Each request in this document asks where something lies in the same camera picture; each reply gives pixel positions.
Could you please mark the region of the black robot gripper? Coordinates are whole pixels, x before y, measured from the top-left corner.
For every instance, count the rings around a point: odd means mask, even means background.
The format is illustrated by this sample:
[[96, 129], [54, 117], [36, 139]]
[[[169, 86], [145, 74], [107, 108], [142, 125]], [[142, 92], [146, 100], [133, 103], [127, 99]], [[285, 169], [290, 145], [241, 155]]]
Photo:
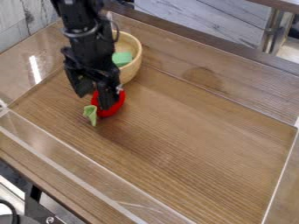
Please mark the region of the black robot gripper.
[[70, 40], [60, 52], [64, 56], [64, 69], [76, 95], [83, 98], [98, 88], [98, 103], [103, 110], [110, 110], [119, 101], [122, 84], [119, 68], [112, 61], [115, 43], [110, 27], [63, 29]]

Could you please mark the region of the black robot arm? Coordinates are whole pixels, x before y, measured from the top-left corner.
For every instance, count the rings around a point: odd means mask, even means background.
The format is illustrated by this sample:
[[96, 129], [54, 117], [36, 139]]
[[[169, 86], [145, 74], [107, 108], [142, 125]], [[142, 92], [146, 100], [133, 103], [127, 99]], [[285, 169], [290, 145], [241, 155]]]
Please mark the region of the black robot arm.
[[103, 0], [51, 0], [70, 41], [60, 52], [64, 71], [79, 97], [98, 91], [98, 105], [110, 110], [119, 101], [119, 68], [112, 60], [115, 43], [111, 22], [100, 15]]

